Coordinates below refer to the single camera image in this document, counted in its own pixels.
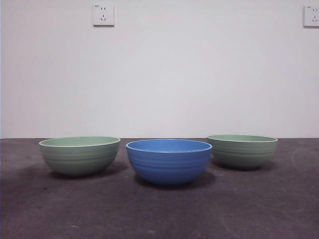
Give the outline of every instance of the ceramic bowl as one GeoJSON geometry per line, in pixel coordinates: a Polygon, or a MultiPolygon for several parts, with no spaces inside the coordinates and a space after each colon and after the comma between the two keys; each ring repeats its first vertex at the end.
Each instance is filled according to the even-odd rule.
{"type": "Polygon", "coordinates": [[[213,145],[213,157],[225,166],[253,169],[269,160],[278,139],[251,135],[212,135],[207,141],[213,145]]]}
{"type": "Polygon", "coordinates": [[[126,145],[131,166],[143,179],[161,185],[194,180],[206,168],[211,145],[186,139],[147,139],[126,145]]]}
{"type": "Polygon", "coordinates": [[[102,171],[115,159],[120,139],[114,137],[70,137],[39,143],[46,164],[55,172],[82,176],[102,171]]]}

